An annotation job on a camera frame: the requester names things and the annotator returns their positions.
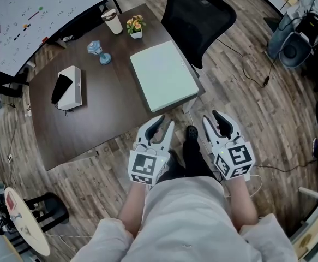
white cup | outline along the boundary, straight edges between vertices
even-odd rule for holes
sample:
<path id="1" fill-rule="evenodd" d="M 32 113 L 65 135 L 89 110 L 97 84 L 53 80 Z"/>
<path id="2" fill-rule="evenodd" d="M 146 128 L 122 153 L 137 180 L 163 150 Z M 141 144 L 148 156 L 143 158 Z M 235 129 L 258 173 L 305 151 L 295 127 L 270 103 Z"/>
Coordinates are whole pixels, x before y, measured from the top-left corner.
<path id="1" fill-rule="evenodd" d="M 115 9 L 105 11 L 102 14 L 102 19 L 109 26 L 110 30 L 112 30 L 114 34 L 120 34 L 122 32 L 122 25 L 120 23 L 119 17 L 116 14 Z"/>

round table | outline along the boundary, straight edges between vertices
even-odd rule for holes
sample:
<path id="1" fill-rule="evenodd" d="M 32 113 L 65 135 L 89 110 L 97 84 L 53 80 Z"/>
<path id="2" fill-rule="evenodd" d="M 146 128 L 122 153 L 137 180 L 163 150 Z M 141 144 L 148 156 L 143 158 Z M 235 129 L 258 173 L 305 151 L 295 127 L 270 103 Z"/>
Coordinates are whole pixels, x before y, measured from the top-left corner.
<path id="1" fill-rule="evenodd" d="M 39 223 L 24 200 L 12 188 L 5 189 L 5 203 L 17 231 L 38 253 L 50 255 L 50 247 Z"/>

black office chair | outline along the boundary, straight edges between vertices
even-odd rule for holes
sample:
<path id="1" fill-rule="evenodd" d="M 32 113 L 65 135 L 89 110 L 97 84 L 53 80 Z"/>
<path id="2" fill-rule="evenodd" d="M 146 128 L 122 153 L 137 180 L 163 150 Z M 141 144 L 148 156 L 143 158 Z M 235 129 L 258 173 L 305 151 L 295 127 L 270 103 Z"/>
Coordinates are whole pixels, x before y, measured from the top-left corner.
<path id="1" fill-rule="evenodd" d="M 161 23 L 189 63 L 201 69 L 205 51 L 235 21 L 223 0 L 167 0 Z"/>

wrist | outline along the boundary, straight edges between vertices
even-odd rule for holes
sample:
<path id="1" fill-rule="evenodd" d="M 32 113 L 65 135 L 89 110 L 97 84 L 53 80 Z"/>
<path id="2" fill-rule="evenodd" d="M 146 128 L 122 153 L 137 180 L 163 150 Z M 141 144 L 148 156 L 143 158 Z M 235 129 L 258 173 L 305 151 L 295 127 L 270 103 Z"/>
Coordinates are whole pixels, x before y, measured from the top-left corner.
<path id="1" fill-rule="evenodd" d="M 243 187 L 246 187 L 246 181 L 243 176 L 235 177 L 226 181 L 226 186 L 230 193 L 235 190 L 240 190 Z"/>

black shoe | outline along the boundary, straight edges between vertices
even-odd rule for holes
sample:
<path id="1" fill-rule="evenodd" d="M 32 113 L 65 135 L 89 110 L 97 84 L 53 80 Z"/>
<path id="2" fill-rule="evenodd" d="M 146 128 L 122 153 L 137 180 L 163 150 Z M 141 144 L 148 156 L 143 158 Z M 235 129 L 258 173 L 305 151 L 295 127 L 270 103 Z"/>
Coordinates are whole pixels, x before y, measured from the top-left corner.
<path id="1" fill-rule="evenodd" d="M 187 129 L 185 130 L 185 139 L 186 141 L 197 141 L 199 133 L 195 126 L 189 125 Z"/>

